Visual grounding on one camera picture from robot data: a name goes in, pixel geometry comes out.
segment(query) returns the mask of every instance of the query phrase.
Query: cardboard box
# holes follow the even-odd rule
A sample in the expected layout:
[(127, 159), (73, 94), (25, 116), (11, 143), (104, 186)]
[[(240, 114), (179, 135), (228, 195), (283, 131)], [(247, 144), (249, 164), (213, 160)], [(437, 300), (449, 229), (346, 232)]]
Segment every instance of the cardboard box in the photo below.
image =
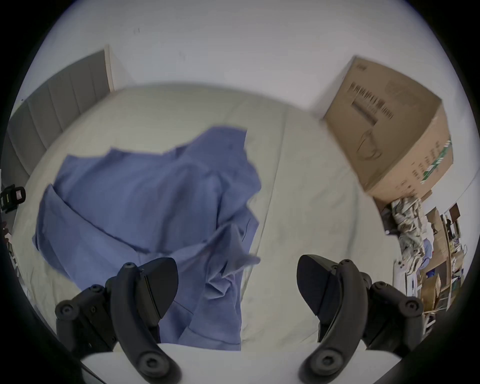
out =
[(440, 276), (433, 276), (426, 279), (421, 287), (420, 298), (423, 302), (423, 311), (433, 311), (437, 297), (440, 295)]
[(444, 263), (449, 255), (447, 233), (444, 229), (444, 224), (437, 208), (434, 208), (427, 213), (427, 220), (433, 224), (437, 233), (433, 236), (433, 255), (423, 271), (424, 273), (427, 273)]
[(372, 61), (354, 59), (325, 120), (364, 190), (383, 202), (422, 197), (453, 164), (441, 99)]

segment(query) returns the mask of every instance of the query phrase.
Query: mattress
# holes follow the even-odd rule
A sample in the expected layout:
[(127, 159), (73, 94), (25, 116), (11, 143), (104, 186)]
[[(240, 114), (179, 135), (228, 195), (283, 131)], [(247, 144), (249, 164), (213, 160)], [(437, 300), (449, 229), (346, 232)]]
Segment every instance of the mattress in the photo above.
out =
[(334, 138), (309, 113), (262, 96), (193, 85), (130, 88), (81, 115), (46, 151), (28, 180), (12, 246), (33, 301), (55, 330), (55, 306), (79, 289), (32, 244), (38, 205), (68, 155), (98, 156), (111, 147), (162, 153), (212, 125), (247, 129), (245, 150), (262, 189), (248, 203), (259, 221), (244, 272), (242, 349), (255, 354), (316, 342), (318, 321), (297, 289), (302, 254), (349, 258), (373, 281), (392, 283), (398, 242), (384, 234), (373, 200), (358, 184)]

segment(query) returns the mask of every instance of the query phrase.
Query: white wall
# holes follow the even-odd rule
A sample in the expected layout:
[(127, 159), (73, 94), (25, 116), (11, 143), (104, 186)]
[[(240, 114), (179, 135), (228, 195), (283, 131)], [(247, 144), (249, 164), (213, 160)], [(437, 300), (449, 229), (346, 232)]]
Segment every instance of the white wall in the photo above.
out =
[[(480, 168), (480, 139), (458, 77), (425, 22), (400, 1), (78, 1), (44, 41), (16, 106), (58, 70), (105, 44), (117, 68), (123, 67), (120, 74), (112, 64), (116, 87), (216, 84), (270, 96), (319, 117), (352, 56), (362, 55), (405, 73), (444, 101), (454, 164), (428, 204), (448, 209)], [(480, 215), (480, 206), (471, 206)], [(478, 222), (466, 222), (463, 232), (467, 226), (480, 233)]]

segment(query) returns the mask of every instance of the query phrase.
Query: small cardboard box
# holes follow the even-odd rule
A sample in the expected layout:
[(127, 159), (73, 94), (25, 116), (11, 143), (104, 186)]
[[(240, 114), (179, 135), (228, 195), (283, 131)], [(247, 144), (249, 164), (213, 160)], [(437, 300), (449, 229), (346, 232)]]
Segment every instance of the small cardboard box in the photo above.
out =
[(433, 311), (437, 297), (440, 295), (440, 276), (432, 276), (426, 279), (421, 287), (420, 298), (423, 302), (423, 311)]

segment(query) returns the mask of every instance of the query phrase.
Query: cluttered shelf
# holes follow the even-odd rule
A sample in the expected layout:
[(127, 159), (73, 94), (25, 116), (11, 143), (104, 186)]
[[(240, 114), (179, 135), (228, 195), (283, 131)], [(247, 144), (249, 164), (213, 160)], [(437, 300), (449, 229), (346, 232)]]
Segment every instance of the cluttered shelf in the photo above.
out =
[[(426, 337), (436, 321), (450, 308), (460, 291), (463, 282), (463, 259), (467, 249), (461, 245), (458, 220), (460, 213), (456, 204), (443, 215), (434, 208), (422, 216), (420, 199), (407, 198), (400, 201), (410, 202), (415, 206), (416, 214), (413, 216), (417, 219), (413, 220), (414, 224), (409, 227), (410, 231), (400, 231), (400, 247), (402, 249), (405, 247), (402, 245), (405, 242), (402, 237), (413, 239), (420, 235), (425, 253), (421, 263), (420, 260), (418, 261), (418, 266), (414, 265), (415, 258), (403, 253), (403, 259), (395, 263), (394, 286), (407, 296), (418, 297), (423, 302), (423, 332)], [(390, 212), (393, 215), (396, 214), (395, 207), (398, 204), (398, 202), (392, 203)], [(387, 207), (382, 212), (383, 217), (388, 211)]]

